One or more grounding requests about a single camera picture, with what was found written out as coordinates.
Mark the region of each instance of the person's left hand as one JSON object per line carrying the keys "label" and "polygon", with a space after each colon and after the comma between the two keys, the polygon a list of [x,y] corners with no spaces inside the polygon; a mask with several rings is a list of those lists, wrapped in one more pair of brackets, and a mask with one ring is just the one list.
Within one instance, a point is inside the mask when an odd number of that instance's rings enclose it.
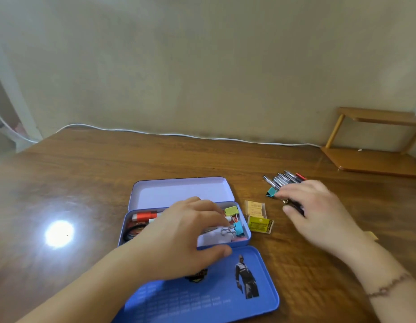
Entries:
{"label": "person's left hand", "polygon": [[225,244],[196,249],[204,229],[229,225],[218,205],[195,196],[173,204],[118,249],[126,249],[127,256],[135,258],[145,281],[175,279],[196,274],[232,254]]}

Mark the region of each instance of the white cable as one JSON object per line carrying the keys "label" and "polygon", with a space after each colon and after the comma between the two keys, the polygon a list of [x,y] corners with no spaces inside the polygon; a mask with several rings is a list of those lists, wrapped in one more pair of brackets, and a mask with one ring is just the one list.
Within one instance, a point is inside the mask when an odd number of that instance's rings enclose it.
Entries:
{"label": "white cable", "polygon": [[204,138],[204,137],[197,137],[197,136],[191,136],[191,135],[184,135],[184,134],[180,134],[180,133],[161,133],[161,134],[156,134],[156,133],[146,133],[145,131],[138,131],[138,130],[131,130],[131,129],[106,129],[106,128],[100,128],[100,127],[96,127],[96,126],[92,126],[90,124],[68,124],[62,128],[60,128],[59,130],[57,130],[56,133],[62,131],[63,129],[66,129],[68,127],[74,127],[74,126],[83,126],[83,127],[89,127],[89,128],[94,128],[94,129],[98,129],[98,130],[104,130],[104,131],[126,131],[129,133],[143,133],[146,135],[161,135],[161,136],[180,136],[180,137],[190,137],[190,138],[196,138],[199,140],[232,140],[235,142],[244,142],[244,143],[251,143],[251,144],[263,144],[263,145],[279,145],[279,146],[314,146],[314,147],[318,147],[320,148],[319,145],[315,145],[315,144],[310,144],[310,143],[302,143],[302,144],[283,144],[283,143],[261,143],[261,142],[250,142],[248,140],[237,140],[234,138]]}
{"label": "white cable", "polygon": [[11,126],[9,125],[9,124],[7,124],[6,123],[6,121],[1,117],[1,115],[0,115],[0,121],[2,122],[2,124],[4,124],[13,134],[15,134],[15,135],[17,135],[18,137],[20,137],[20,138],[22,138],[22,139],[24,139],[24,140],[27,140],[28,142],[31,142],[31,143],[33,143],[33,144],[37,144],[38,143],[38,141],[35,141],[35,140],[31,140],[31,139],[28,139],[27,137],[24,137],[23,135],[21,135],[20,133],[18,133],[18,132],[16,132],[15,130],[13,130],[12,128],[11,128]]}

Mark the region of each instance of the purple inner tray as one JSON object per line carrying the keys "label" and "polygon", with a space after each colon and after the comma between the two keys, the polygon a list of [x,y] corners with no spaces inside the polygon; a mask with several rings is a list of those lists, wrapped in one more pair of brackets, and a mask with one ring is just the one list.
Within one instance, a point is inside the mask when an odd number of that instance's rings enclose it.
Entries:
{"label": "purple inner tray", "polygon": [[214,203],[235,200],[223,177],[143,180],[133,185],[128,209],[169,207],[192,196]]}

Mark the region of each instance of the blue metal pencil case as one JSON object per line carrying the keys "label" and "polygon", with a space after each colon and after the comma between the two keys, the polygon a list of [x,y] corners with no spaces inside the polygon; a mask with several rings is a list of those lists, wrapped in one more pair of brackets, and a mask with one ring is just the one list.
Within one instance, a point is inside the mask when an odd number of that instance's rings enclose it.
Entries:
{"label": "blue metal pencil case", "polygon": [[199,196],[222,209],[237,206],[245,238],[231,241],[213,231],[198,238],[198,249],[219,243],[232,255],[191,277],[141,286],[114,318],[114,323],[226,323],[271,312],[280,298],[258,250],[248,246],[251,232],[232,190],[222,177],[138,181],[133,186],[119,246],[133,214],[162,211],[174,202]]}

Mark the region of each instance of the shelf leg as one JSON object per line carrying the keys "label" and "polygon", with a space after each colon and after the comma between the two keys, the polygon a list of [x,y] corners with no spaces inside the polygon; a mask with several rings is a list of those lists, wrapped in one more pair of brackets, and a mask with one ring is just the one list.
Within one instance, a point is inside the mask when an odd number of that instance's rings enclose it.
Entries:
{"label": "shelf leg", "polygon": [[410,149],[413,147],[413,145],[416,142],[416,132],[414,133],[413,137],[408,141],[407,145],[402,149],[401,155],[406,154]]}
{"label": "shelf leg", "polygon": [[345,117],[344,114],[340,114],[340,117],[338,118],[337,123],[335,124],[334,130],[332,131],[332,134],[329,137],[328,142],[326,143],[326,146],[325,146],[326,148],[331,147],[332,142],[334,141],[334,138],[337,135],[337,132],[338,132],[338,130],[341,127],[341,124],[342,124],[342,122],[344,120],[344,117]]}

